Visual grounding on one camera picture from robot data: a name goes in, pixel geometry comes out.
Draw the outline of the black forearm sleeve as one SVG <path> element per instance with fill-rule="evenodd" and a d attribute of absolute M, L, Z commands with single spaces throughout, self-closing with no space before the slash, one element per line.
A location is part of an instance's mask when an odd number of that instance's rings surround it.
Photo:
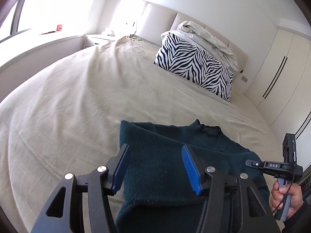
<path fill-rule="evenodd" d="M 282 233 L 311 233 L 311 206 L 304 201 L 302 207 L 284 222 Z"/>

